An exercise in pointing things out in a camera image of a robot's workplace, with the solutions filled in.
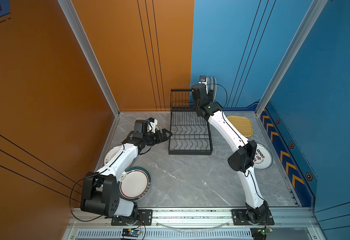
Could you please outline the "green cloud pattern plate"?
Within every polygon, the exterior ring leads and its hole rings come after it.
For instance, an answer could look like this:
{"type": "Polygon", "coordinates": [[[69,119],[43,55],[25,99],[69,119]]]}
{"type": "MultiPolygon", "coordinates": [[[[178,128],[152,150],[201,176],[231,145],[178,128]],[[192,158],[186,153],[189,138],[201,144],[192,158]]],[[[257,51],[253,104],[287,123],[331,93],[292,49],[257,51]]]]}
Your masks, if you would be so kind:
{"type": "Polygon", "coordinates": [[[209,93],[210,93],[210,85],[209,84],[210,83],[211,83],[210,77],[206,76],[205,86],[206,86],[206,93],[207,93],[208,99],[210,98],[209,97],[209,93]]]}

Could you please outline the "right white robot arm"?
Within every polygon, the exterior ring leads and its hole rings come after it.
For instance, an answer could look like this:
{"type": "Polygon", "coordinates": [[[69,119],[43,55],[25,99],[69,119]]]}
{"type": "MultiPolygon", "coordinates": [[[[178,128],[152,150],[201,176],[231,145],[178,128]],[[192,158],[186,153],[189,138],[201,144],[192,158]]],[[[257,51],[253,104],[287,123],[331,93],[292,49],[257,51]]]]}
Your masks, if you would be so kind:
{"type": "Polygon", "coordinates": [[[270,210],[255,177],[257,143],[244,137],[228,120],[223,107],[210,100],[206,85],[196,84],[191,90],[197,115],[218,130],[233,151],[228,164],[240,177],[246,197],[248,221],[254,225],[263,222],[270,215],[270,210]]]}

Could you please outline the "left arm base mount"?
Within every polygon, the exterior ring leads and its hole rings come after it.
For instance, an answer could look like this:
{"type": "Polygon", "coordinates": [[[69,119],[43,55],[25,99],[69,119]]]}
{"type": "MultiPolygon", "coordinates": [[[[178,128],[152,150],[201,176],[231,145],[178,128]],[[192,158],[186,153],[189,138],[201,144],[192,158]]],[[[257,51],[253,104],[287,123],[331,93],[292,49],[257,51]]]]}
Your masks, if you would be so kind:
{"type": "Polygon", "coordinates": [[[138,209],[130,217],[113,217],[112,226],[151,226],[153,220],[152,209],[138,209]]]}

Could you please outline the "blue striped plate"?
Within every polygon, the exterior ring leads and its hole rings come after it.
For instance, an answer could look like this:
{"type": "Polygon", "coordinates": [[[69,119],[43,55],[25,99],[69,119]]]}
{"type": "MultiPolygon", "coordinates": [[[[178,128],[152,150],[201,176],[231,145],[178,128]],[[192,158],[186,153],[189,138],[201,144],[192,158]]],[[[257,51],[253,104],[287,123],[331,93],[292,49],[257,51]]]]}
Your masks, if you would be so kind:
{"type": "Polygon", "coordinates": [[[211,83],[209,84],[210,85],[210,93],[209,93],[209,100],[212,102],[212,76],[209,76],[210,77],[210,80],[211,80],[211,83]]]}
{"type": "Polygon", "coordinates": [[[215,101],[215,98],[216,98],[216,92],[217,92],[217,81],[216,81],[216,78],[215,77],[212,77],[212,101],[214,102],[215,101]]]}

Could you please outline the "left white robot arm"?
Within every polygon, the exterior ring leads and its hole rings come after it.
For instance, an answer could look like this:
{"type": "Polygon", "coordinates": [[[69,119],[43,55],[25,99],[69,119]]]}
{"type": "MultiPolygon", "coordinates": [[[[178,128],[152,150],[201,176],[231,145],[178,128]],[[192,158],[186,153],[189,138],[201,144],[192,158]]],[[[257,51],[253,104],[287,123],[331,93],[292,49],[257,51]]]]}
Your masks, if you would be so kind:
{"type": "Polygon", "coordinates": [[[125,169],[142,153],[168,141],[173,133],[157,126],[156,119],[136,120],[134,130],[123,140],[109,161],[96,172],[83,178],[80,209],[106,218],[125,217],[136,221],[138,205],[120,197],[119,182],[125,169]]]}

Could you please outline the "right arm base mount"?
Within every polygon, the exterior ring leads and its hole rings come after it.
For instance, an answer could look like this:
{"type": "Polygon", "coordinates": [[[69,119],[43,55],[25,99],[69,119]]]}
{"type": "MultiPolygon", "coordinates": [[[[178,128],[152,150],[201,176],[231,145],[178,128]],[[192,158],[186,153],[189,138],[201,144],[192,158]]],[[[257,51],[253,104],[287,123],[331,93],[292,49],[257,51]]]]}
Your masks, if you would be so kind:
{"type": "Polygon", "coordinates": [[[250,221],[246,209],[232,209],[231,214],[235,226],[273,226],[275,224],[270,210],[264,216],[260,217],[256,223],[250,221]]]}

